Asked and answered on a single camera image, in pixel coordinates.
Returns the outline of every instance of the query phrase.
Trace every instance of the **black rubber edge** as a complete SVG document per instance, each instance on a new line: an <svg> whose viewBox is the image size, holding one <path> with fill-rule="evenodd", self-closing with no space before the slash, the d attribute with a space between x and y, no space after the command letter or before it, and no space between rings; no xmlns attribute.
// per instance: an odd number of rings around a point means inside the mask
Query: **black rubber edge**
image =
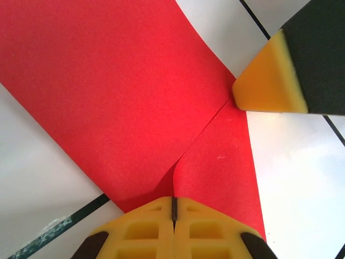
<svg viewBox="0 0 345 259"><path fill-rule="evenodd" d="M177 198L176 197L171 198L171 220L172 220L172 225L174 226L174 232L175 232L176 221L177 221Z"/></svg>
<svg viewBox="0 0 345 259"><path fill-rule="evenodd" d="M242 233L241 238L253 259L277 259L262 238L248 232Z"/></svg>
<svg viewBox="0 0 345 259"><path fill-rule="evenodd" d="M344 259L345 258L345 244L343 247L340 249L339 253L335 257L335 259Z"/></svg>
<svg viewBox="0 0 345 259"><path fill-rule="evenodd" d="M266 29L264 28L264 26L261 24L261 22L259 21L259 19L256 17L256 15L253 13L253 11L250 9L250 7L247 5L247 3L244 0L239 0L240 3L243 5L243 7L246 9L246 11L248 12L248 14L252 17L252 19L254 20L254 22L256 23L256 25L259 27L259 29L261 30L261 32L265 35L265 37L267 38L267 40L269 40L271 38L271 36L268 34L268 32L266 31ZM331 127L331 129L333 130L333 132L335 133L335 135L339 138L339 140L342 142L343 146L345 147L345 139L342 136L342 134L339 132L339 130L337 129L337 127L334 125L334 123L331 121L331 119L327 116L324 115L323 116L324 119L326 120L326 122L328 123L328 125Z"/></svg>
<svg viewBox="0 0 345 259"><path fill-rule="evenodd" d="M80 245L71 259L96 259L108 236L109 233L106 231L89 236Z"/></svg>
<svg viewBox="0 0 345 259"><path fill-rule="evenodd" d="M77 212L61 221L55 227L49 229L47 232L23 247L21 250L17 251L14 255L8 257L8 259L28 258L29 256L36 253L39 249L60 236L62 233L73 227L75 224L83 220L85 217L93 213L95 210L103 206L109 200L110 199L105 194L98 196L96 199L79 209Z"/></svg>

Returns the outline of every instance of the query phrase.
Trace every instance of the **yellow and black sponge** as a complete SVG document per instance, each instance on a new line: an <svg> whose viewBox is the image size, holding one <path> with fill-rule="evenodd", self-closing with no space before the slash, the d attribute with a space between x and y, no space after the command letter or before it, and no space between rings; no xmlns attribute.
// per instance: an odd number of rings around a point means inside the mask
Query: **yellow and black sponge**
<svg viewBox="0 0 345 259"><path fill-rule="evenodd" d="M236 80L241 110L345 115L345 2L311 0Z"/></svg>

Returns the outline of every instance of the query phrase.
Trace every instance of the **red paper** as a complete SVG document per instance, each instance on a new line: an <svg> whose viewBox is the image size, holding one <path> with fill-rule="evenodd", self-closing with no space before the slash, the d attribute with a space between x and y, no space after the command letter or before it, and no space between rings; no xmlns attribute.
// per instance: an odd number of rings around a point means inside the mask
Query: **red paper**
<svg viewBox="0 0 345 259"><path fill-rule="evenodd" d="M10 0L0 82L125 212L173 170L234 77L174 0Z"/></svg>
<svg viewBox="0 0 345 259"><path fill-rule="evenodd" d="M175 195L214 208L265 237L246 113L231 99L178 162Z"/></svg>

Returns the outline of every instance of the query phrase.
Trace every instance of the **yellow foam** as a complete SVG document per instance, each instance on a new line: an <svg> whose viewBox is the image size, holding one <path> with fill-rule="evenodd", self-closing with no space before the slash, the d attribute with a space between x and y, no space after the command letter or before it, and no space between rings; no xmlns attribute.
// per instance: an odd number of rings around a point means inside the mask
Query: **yellow foam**
<svg viewBox="0 0 345 259"><path fill-rule="evenodd" d="M160 198L95 229L89 237L108 233L96 259L252 259L240 235L260 237L255 230L179 197L174 232L171 202Z"/></svg>
<svg viewBox="0 0 345 259"><path fill-rule="evenodd" d="M240 235L252 228L188 198L178 198L175 258L252 259Z"/></svg>
<svg viewBox="0 0 345 259"><path fill-rule="evenodd" d="M241 110L308 113L282 30L235 81L232 92Z"/></svg>
<svg viewBox="0 0 345 259"><path fill-rule="evenodd" d="M174 228L171 197L162 197L95 229L107 240L97 259L173 259Z"/></svg>

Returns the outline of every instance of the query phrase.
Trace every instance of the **rectangular hole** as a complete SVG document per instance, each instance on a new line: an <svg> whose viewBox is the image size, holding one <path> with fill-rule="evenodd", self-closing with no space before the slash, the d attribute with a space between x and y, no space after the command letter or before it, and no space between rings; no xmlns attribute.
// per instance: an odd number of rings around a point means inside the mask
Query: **rectangular hole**
<svg viewBox="0 0 345 259"><path fill-rule="evenodd" d="M224 238L217 221L195 221L190 224L189 238Z"/></svg>
<svg viewBox="0 0 345 259"><path fill-rule="evenodd" d="M188 212L198 212L199 210L197 208L195 208L194 206L188 205L187 211Z"/></svg>
<svg viewBox="0 0 345 259"><path fill-rule="evenodd" d="M231 259L228 247L192 247L192 259Z"/></svg>
<svg viewBox="0 0 345 259"><path fill-rule="evenodd" d="M154 247L129 247L118 250L115 259L156 259L156 248Z"/></svg>
<svg viewBox="0 0 345 259"><path fill-rule="evenodd" d="M162 210L162 206L156 206L151 209L152 212L159 212L160 210Z"/></svg>
<svg viewBox="0 0 345 259"><path fill-rule="evenodd" d="M158 239L159 225L154 221L133 222L127 228L125 240Z"/></svg>

